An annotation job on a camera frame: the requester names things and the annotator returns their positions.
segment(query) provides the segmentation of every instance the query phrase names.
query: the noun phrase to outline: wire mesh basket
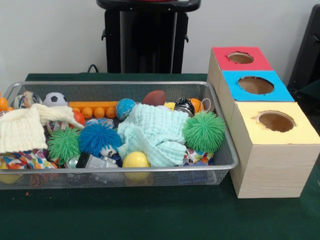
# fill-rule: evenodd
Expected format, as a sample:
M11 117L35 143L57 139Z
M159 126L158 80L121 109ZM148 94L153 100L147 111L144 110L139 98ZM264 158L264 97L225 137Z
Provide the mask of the wire mesh basket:
M167 102L178 98L210 99L205 108L223 118L212 86L207 82L18 82L4 97L13 104L17 95L30 91L44 99L58 92L68 101L119 101L130 98L142 102L151 91L163 90ZM146 168L77 168L77 169L0 169L0 189L64 189L130 186L219 185L230 169L238 164L238 155L228 128L213 165Z

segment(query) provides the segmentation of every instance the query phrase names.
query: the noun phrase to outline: black cable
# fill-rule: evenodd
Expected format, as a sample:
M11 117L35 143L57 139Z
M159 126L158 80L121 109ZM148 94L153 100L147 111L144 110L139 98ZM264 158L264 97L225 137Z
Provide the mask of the black cable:
M86 71L86 72L90 73L90 70L92 69L92 67L94 67L96 73L99 73L97 66L94 64L91 64L90 67L88 68L88 71Z

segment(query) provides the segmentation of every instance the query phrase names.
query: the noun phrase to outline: red square top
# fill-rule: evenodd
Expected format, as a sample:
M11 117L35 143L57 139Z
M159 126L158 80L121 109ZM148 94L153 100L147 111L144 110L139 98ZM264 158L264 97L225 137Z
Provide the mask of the red square top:
M213 47L222 71L272 71L273 68L258 47Z

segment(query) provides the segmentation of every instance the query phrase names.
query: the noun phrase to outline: wooden box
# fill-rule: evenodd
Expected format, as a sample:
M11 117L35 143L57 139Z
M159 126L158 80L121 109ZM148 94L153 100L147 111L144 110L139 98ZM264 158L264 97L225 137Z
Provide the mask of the wooden box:
M271 65L258 47L213 47L210 55L207 82L215 92L223 77L222 71L272 71Z
M296 102L237 102L230 132L239 164L238 198L297 198L320 152L320 138Z
M222 71L217 97L228 127L239 102L294 102L275 71Z

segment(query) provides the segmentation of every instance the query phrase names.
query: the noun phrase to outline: black and white ball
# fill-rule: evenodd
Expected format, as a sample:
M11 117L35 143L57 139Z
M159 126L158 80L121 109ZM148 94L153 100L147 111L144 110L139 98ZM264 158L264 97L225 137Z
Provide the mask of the black and white ball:
M68 106L67 98L59 92L50 92L45 96L43 104L47 107Z

